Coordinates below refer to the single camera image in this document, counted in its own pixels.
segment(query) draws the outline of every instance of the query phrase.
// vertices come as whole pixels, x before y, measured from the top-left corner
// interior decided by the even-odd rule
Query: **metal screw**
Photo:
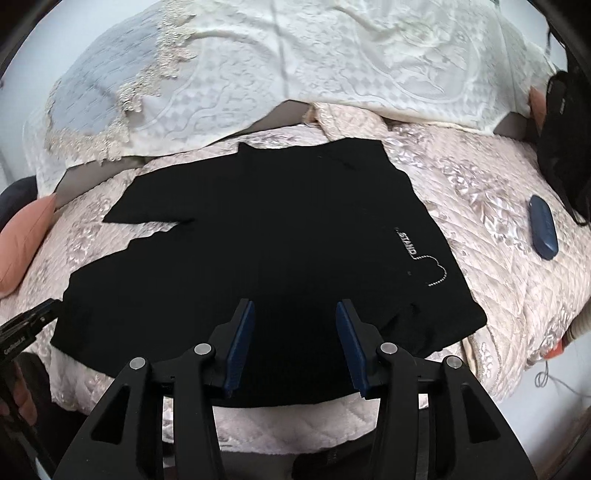
[[[462,360],[456,356],[447,357],[447,364],[452,368],[460,368],[462,366]]]
[[[388,355],[392,355],[393,353],[398,352],[398,347],[396,345],[394,345],[393,343],[390,343],[390,342],[382,343],[379,346],[379,349],[382,352],[387,353]]]
[[[139,370],[146,364],[145,358],[141,358],[140,356],[135,357],[131,362],[129,362],[129,366],[134,370]]]
[[[198,355],[207,355],[212,351],[212,346],[209,343],[200,343],[195,347],[195,353]]]

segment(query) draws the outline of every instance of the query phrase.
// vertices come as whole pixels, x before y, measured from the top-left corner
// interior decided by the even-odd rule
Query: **black t-shirt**
[[[207,342],[240,298],[256,326],[241,388],[220,404],[353,392],[335,326],[352,299],[386,341],[427,356],[486,316],[408,176],[374,140],[259,150],[137,177],[105,222],[179,222],[74,272],[52,343],[111,376],[133,357]]]

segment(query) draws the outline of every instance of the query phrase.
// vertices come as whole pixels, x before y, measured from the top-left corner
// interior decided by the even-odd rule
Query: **pink pillow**
[[[43,242],[56,208],[56,195],[22,208],[0,232],[0,299],[15,291]]]

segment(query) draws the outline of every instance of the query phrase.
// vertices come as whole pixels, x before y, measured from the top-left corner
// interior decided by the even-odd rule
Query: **orange object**
[[[551,358],[554,358],[555,356],[559,356],[564,352],[564,345],[563,345],[563,340],[561,339],[558,342],[558,345],[556,345],[550,352],[548,352],[547,354],[544,355],[544,358],[546,360],[549,360]]]

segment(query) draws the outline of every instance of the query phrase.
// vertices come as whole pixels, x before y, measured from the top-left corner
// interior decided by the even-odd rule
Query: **black clip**
[[[12,397],[17,381],[13,360],[35,341],[45,325],[59,317],[60,312],[61,301],[49,299],[0,326],[0,398],[8,405],[14,426],[37,452],[40,463],[50,476],[56,471],[56,465],[35,429],[18,412]]]
[[[336,324],[354,387],[366,399],[381,399],[368,478],[415,480],[418,394],[425,393],[430,480],[536,479],[515,434],[460,358],[413,358],[362,322],[350,300],[337,305]]]
[[[254,329],[254,305],[241,300],[208,343],[151,365],[134,358],[74,438],[54,480],[162,480],[162,402],[174,397],[178,480],[225,478],[211,398],[240,384]]]

